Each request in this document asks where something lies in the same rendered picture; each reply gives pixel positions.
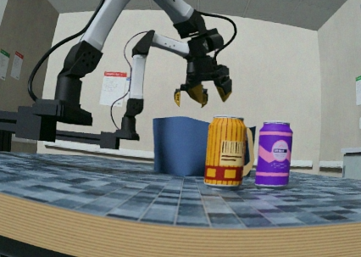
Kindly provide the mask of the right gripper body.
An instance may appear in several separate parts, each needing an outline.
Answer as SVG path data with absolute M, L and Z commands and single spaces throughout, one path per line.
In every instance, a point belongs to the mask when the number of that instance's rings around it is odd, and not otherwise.
M 222 75 L 222 68 L 214 69 L 210 54 L 199 59 L 193 58 L 192 62 L 195 71 L 188 75 L 189 82 L 185 84 L 185 89 L 190 97 L 192 96 L 188 92 L 188 89 L 197 86 L 202 83 L 202 81 L 214 81 L 215 86 L 223 88 L 225 95 L 232 91 L 232 79 L 230 78 L 230 75 Z

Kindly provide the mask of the yellow striped drink can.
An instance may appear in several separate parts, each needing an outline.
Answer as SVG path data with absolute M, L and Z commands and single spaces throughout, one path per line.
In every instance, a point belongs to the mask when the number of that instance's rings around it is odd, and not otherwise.
M 213 118 L 208 126 L 204 184 L 213 190 L 237 190 L 242 185 L 247 127 L 239 116 Z

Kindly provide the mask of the purple drink can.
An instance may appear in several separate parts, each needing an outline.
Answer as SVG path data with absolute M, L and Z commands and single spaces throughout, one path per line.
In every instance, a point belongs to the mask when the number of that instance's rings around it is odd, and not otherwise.
M 261 190 L 283 190 L 288 186 L 292 129 L 289 122 L 267 120 L 259 130 L 255 185 Z

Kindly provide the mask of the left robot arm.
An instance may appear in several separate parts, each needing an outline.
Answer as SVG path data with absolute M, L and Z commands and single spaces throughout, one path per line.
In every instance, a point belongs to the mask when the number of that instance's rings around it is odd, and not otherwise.
M 157 47 L 183 57 L 186 59 L 186 74 L 189 75 L 195 71 L 190 50 L 187 43 L 178 42 L 155 33 L 155 30 L 150 30 L 143 36 L 137 44 L 132 48 L 132 71 L 131 71 L 131 87 L 129 97 L 126 103 L 126 112 L 121 121 L 121 129 L 116 132 L 136 133 L 136 118 L 144 108 L 143 99 L 143 82 L 145 73 L 145 64 L 150 47 Z M 135 51 L 134 51 L 135 49 Z M 128 111 L 129 110 L 129 111 Z

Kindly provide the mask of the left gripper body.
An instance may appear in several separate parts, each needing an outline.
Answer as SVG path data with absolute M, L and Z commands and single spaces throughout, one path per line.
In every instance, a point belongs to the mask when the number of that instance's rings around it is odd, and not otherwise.
M 188 79 L 188 75 L 186 75 L 186 81 L 188 81 L 189 79 Z M 181 93 L 181 91 L 184 91 L 184 92 L 186 92 L 186 90 L 185 90 L 185 84 L 180 84 L 180 88 L 176 88 L 175 89 L 176 90 L 176 92 L 175 92 L 175 95 L 176 95 L 176 93 L 178 93 L 178 92 L 180 92 Z M 207 88 L 203 88 L 203 93 L 207 96 L 207 101 L 208 101 L 208 89 Z

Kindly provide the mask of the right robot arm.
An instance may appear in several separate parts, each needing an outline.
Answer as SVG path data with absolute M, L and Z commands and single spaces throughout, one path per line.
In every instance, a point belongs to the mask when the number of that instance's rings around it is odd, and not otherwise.
M 92 113 L 81 109 L 80 78 L 97 68 L 108 34 L 129 1 L 103 1 L 91 24 L 69 50 L 64 67 L 57 75 L 54 99 L 36 98 L 35 103 L 63 105 L 92 116 Z M 183 0 L 153 1 L 169 16 L 181 39 L 193 36 L 187 41 L 191 57 L 203 58 L 208 56 L 207 53 L 223 47 L 224 38 L 218 29 L 215 27 L 207 30 L 202 15 Z

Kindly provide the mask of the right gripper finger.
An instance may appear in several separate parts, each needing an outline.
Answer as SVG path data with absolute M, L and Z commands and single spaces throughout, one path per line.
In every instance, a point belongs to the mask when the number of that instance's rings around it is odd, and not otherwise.
M 203 86 L 202 83 L 198 84 L 193 88 L 189 88 L 188 92 L 192 97 L 192 99 L 196 100 L 199 103 L 203 103 Z
M 229 93 L 227 93 L 226 95 L 225 95 L 225 92 L 224 92 L 224 90 L 223 90 L 223 88 L 222 87 L 216 87 L 217 88 L 217 90 L 218 90 L 218 92 L 219 92 L 219 95 L 220 95 L 220 97 L 221 97 L 221 99 L 222 99 L 222 101 L 223 102 L 225 102 L 226 100 L 227 100 L 227 98 L 231 95 L 231 93 L 232 93 L 232 91 L 230 91 Z

